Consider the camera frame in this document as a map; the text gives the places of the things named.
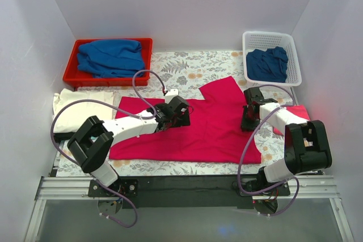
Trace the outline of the crimson red t shirt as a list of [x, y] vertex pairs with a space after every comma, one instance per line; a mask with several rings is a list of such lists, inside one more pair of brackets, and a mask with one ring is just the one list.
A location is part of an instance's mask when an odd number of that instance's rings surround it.
[[200, 87], [203, 99], [189, 99], [189, 126], [144, 134], [114, 145], [112, 160], [156, 160], [175, 162], [239, 163], [251, 136], [242, 131], [242, 90], [233, 77]]

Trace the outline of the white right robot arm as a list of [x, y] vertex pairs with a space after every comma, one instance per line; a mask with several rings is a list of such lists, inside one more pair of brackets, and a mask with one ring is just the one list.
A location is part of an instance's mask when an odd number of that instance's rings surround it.
[[241, 193], [267, 196], [296, 175], [327, 169], [332, 165], [324, 123], [299, 117], [289, 111], [287, 105], [266, 99], [260, 87], [248, 88], [243, 94], [247, 104], [243, 107], [241, 129], [250, 131], [252, 135], [242, 153], [246, 154], [254, 135], [267, 122], [284, 136], [284, 157], [260, 168], [255, 179], [246, 185], [238, 177]]

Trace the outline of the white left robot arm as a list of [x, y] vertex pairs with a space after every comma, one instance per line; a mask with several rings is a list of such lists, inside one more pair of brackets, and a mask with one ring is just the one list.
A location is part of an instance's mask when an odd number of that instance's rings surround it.
[[141, 135], [189, 126], [189, 108], [185, 99], [175, 95], [164, 103], [127, 117], [102, 121], [91, 116], [70, 138], [67, 147], [82, 171], [99, 182], [107, 196], [127, 195], [128, 186], [106, 161], [111, 147]]

